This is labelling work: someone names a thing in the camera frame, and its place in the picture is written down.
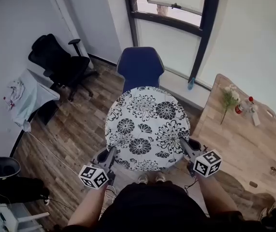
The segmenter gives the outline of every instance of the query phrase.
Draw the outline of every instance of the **wooden floor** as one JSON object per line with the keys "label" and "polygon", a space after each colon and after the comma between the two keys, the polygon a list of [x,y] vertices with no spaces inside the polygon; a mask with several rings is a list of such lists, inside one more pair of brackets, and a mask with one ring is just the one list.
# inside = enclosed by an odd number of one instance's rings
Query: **wooden floor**
{"label": "wooden floor", "polygon": [[[45,126],[37,117],[31,123],[31,132],[35,138],[25,133],[15,152],[21,164],[21,175],[40,178],[51,191],[51,202],[44,206],[42,201],[27,203],[32,214],[49,212],[51,215],[40,222],[46,229],[53,225],[65,226],[75,209],[87,193],[77,175],[53,156],[50,149],[62,162],[78,173],[87,164],[96,151],[105,146],[104,123],[112,103],[121,95],[123,78],[116,74],[116,69],[106,63],[92,59],[95,69],[100,73],[98,78],[90,78],[85,84],[94,92],[92,99],[88,92],[80,87],[73,102],[67,100],[69,90],[57,90],[61,94],[59,110]],[[191,123],[191,134],[199,120],[201,112],[181,102]],[[127,184],[138,178],[140,172],[125,170],[115,164],[116,179],[114,186],[119,193]],[[271,207],[274,199],[269,195],[253,195],[244,191],[242,186],[231,176],[219,172],[216,178],[237,203],[246,219],[258,219],[261,210]],[[180,161],[171,167],[167,179],[184,187],[193,183],[186,170],[186,162]],[[189,189],[190,196],[205,209],[199,184]],[[56,202],[61,202],[71,209]],[[104,207],[111,204],[105,199]]]}

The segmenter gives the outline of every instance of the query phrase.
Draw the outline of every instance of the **cable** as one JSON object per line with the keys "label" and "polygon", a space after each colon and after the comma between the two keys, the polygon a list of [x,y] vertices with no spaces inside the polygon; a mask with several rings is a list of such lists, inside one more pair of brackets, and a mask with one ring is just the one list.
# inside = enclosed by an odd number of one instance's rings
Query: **cable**
{"label": "cable", "polygon": [[9,205],[10,205],[10,207],[12,207],[12,206],[11,206],[11,202],[10,202],[10,200],[9,200],[6,196],[3,196],[3,195],[1,195],[1,194],[0,194],[0,196],[2,196],[2,197],[4,197],[4,198],[6,198],[6,199],[9,201]]}
{"label": "cable", "polygon": [[34,139],[36,139],[39,143],[41,143],[53,156],[55,156],[62,164],[64,164],[67,168],[69,168],[72,172],[78,175],[71,167],[69,167],[66,163],[64,163],[61,159],[59,159],[47,146],[44,145],[38,138],[28,132]]}
{"label": "cable", "polygon": [[[112,187],[114,190],[111,190],[111,189],[106,189],[105,190],[105,197],[107,198],[107,199],[109,199],[109,200],[112,200],[112,203],[114,202],[114,199],[117,197],[117,194],[116,194],[116,189],[115,189],[115,187],[114,186],[109,186],[109,187]],[[110,192],[112,192],[113,193],[113,196],[111,196],[111,195],[109,195],[109,194],[107,194],[107,191],[110,191]]]}
{"label": "cable", "polygon": [[192,183],[191,185],[189,185],[189,186],[185,185],[185,186],[184,186],[184,189],[185,189],[185,191],[186,191],[186,193],[187,193],[188,196],[189,196],[188,188],[190,188],[190,187],[192,187],[193,185],[195,185],[196,182],[198,182],[197,178],[195,178],[194,183]]}
{"label": "cable", "polygon": [[68,209],[71,209],[71,210],[74,212],[74,210],[73,210],[72,208],[70,208],[69,206],[63,204],[62,202],[57,201],[57,200],[55,200],[55,199],[50,199],[50,198],[48,198],[48,199],[49,199],[49,200],[52,200],[52,201],[55,201],[55,202],[57,202],[57,203],[60,203],[60,204],[62,204],[63,206],[67,207]]}
{"label": "cable", "polygon": [[103,213],[105,212],[106,208],[101,208],[99,219],[102,217]]}

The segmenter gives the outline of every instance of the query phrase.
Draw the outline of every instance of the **chair backrest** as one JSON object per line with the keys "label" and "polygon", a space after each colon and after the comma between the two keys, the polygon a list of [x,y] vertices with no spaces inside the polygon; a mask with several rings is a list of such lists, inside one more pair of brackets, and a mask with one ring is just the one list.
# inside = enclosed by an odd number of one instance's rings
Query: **chair backrest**
{"label": "chair backrest", "polygon": [[126,92],[135,87],[159,87],[164,65],[153,47],[129,47],[119,58],[117,72],[125,78]]}
{"label": "chair backrest", "polygon": [[42,35],[32,45],[28,59],[45,70],[56,73],[70,60],[71,55],[58,44],[53,34]]}

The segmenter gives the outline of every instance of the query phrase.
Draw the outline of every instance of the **green plant stem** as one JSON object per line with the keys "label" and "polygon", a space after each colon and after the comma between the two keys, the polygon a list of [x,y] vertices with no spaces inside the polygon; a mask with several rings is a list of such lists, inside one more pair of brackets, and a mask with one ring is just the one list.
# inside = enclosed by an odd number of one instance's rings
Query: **green plant stem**
{"label": "green plant stem", "polygon": [[225,113],[224,113],[224,117],[223,117],[223,119],[221,120],[221,123],[220,124],[222,124],[223,123],[223,121],[224,121],[224,118],[225,118],[225,116],[226,116],[226,112],[228,111],[228,108],[226,108],[226,110],[225,110]]}

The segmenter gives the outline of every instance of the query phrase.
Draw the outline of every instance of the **floral tablecloth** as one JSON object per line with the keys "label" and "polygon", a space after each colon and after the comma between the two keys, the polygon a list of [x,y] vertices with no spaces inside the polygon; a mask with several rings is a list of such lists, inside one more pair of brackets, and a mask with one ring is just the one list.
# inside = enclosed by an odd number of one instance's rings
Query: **floral tablecloth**
{"label": "floral tablecloth", "polygon": [[183,157],[179,138],[189,140],[190,123],[182,105],[156,87],[125,92],[111,106],[105,123],[108,150],[126,169],[159,171]]}

